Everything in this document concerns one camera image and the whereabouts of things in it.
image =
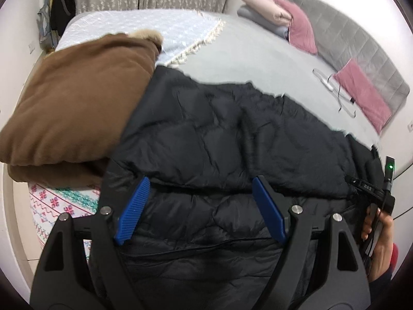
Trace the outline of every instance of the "blanket fringe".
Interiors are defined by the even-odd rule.
[[[213,19],[212,17],[203,14],[201,11],[198,11],[198,15],[206,19]],[[225,25],[225,22],[221,19],[218,19],[217,25],[205,36],[205,38],[195,42],[193,45],[187,47],[183,52],[179,53],[176,57],[165,63],[165,66],[171,68],[177,68],[180,64],[185,64],[188,55],[193,55],[197,53],[202,45],[207,45],[212,43],[218,36],[221,34],[222,29]]]

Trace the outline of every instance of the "fur trim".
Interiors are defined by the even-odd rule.
[[[161,47],[162,42],[164,41],[164,37],[161,33],[152,29],[139,29],[128,36],[131,38],[137,38],[138,40],[150,40],[154,42],[157,47]]]

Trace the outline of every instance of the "brown blanket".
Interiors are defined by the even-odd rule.
[[[10,176],[52,187],[99,185],[161,45],[161,34],[140,30],[44,59],[0,132]]]

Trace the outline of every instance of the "silver bolt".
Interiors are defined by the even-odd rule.
[[[295,214],[301,214],[303,213],[303,208],[300,205],[293,205],[291,207],[291,211],[293,211]]]
[[[110,206],[104,206],[100,209],[100,214],[107,216],[110,212],[112,212],[112,209],[110,208]]]
[[[67,219],[69,219],[69,217],[70,217],[70,214],[65,212],[65,213],[62,213],[61,215],[59,215],[59,220],[60,221],[66,221]]]
[[[334,214],[333,214],[333,219],[334,219],[335,221],[342,221],[342,220],[343,220],[343,217],[342,217],[341,214],[339,214],[339,213],[334,213]]]

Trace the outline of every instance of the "clothes hanger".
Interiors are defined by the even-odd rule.
[[[337,90],[337,88],[330,83],[330,78],[334,75],[331,74],[328,78],[319,70],[319,69],[313,69],[313,74],[322,82],[322,84],[335,96],[337,96],[337,102],[340,106],[339,108],[339,112],[344,109],[344,111],[351,117],[351,118],[355,118],[356,117],[356,111],[354,111],[353,113],[346,107],[343,105],[343,103],[341,102],[342,100],[354,104],[354,98],[350,98],[348,99],[347,97],[343,96],[342,94],[340,94],[340,90],[341,90],[341,85],[339,84],[339,88]]]

